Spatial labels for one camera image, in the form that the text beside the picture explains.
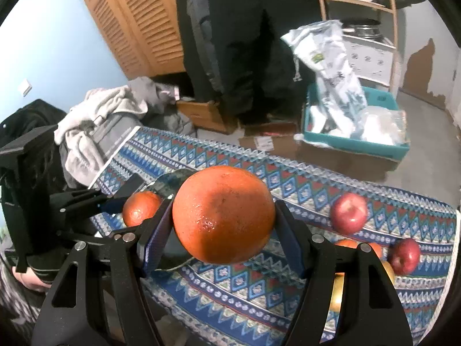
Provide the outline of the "person's left hand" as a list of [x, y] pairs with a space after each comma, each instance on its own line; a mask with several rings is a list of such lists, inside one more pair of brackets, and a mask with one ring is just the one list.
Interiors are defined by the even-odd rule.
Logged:
[[12, 267], [12, 274], [17, 281], [31, 291], [45, 292], [51, 288], [51, 285], [41, 281], [31, 268], [26, 272], [18, 272], [16, 267]]

